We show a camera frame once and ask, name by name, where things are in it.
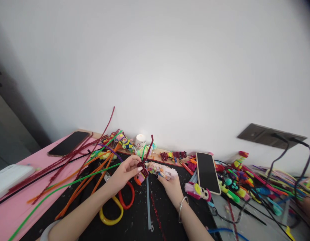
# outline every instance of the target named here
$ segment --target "black smartphone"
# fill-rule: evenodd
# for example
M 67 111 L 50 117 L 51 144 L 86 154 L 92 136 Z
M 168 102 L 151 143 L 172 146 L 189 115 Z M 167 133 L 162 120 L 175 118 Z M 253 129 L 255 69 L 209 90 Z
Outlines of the black smartphone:
M 211 193 L 221 195 L 213 156 L 207 153 L 196 153 L 198 184 Z
M 47 155 L 63 157 L 75 150 L 87 137 L 88 132 L 76 131 L 51 149 Z

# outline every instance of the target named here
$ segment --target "wall socket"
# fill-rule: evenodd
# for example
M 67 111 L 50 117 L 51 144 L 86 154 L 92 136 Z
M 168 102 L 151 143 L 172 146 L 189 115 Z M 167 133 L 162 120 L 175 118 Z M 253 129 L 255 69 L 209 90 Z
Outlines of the wall socket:
M 281 141 L 280 139 L 272 137 L 271 135 L 273 133 L 277 133 L 283 136 L 287 140 L 289 140 L 292 137 L 295 137 L 296 139 L 299 139 L 300 141 L 304 141 L 305 139 L 307 139 L 307 137 L 305 136 L 300 136 L 300 135 L 296 135 L 296 134 L 292 134 L 292 133 L 288 133 L 284 131 L 279 131 L 276 129 L 272 129 L 272 128 L 265 127 L 265 126 L 260 126 L 260 125 L 253 124 L 253 123 L 249 124 L 249 126 L 246 127 L 246 129 L 242 131 L 241 134 L 238 135 L 238 138 L 251 141 L 251 142 L 260 143 L 260 144 L 267 145 L 267 146 L 285 149 L 287 144 Z M 297 144 L 296 142 L 289 141 L 289 149 L 295 146 L 296 144 Z

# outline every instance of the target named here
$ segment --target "yellow scissors handle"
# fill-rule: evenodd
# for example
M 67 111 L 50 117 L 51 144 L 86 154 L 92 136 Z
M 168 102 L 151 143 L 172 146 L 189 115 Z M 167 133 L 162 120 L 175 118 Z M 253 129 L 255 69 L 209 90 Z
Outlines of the yellow scissors handle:
M 99 211 L 99 217 L 101 218 L 101 221 L 108 225 L 108 226 L 112 226 L 112 225 L 115 225 L 117 224 L 123 217 L 123 213 L 124 213 L 124 209 L 123 209 L 123 206 L 121 205 L 121 203 L 119 202 L 119 200 L 117 199 L 117 197 L 112 197 L 112 199 L 114 200 L 114 202 L 117 204 L 117 206 L 119 207 L 119 209 L 121 210 L 121 214 L 120 216 L 117 218 L 117 219 L 114 219 L 114 220 L 110 220 L 108 218 L 106 218 L 103 214 L 103 207 L 101 208 L 101 210 Z

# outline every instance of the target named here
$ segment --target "wrist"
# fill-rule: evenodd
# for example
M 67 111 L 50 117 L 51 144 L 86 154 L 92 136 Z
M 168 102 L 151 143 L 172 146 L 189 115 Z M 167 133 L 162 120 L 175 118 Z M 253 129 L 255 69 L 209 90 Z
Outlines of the wrist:
M 113 196 L 116 195 L 116 194 L 113 194 L 113 191 L 110 185 L 108 185 L 108 183 L 105 183 L 95 193 L 98 196 L 98 200 L 101 206 L 104 205 L 109 199 L 111 199 Z
M 184 196 L 181 195 L 181 196 L 177 197 L 175 199 L 175 202 L 173 203 L 173 205 L 174 205 L 175 209 L 177 210 L 177 212 L 179 211 L 179 206 L 180 206 L 181 201 L 183 200 L 183 198 L 184 198 Z

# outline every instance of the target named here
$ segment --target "red scissors handle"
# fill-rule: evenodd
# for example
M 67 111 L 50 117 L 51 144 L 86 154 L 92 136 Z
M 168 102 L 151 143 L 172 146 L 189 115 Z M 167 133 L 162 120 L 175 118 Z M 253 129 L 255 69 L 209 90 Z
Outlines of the red scissors handle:
M 123 197 L 122 197 L 122 192 L 121 191 L 118 192 L 119 202 L 123 206 L 124 210 L 129 209 L 133 205 L 133 202 L 134 202 L 134 199 L 135 199 L 135 190 L 134 190 L 133 185 L 129 181 L 127 182 L 127 185 L 129 185 L 131 190 L 132 190 L 132 200 L 131 200 L 131 203 L 128 206 L 126 206 L 126 204 L 124 203 L 124 200 L 123 200 Z

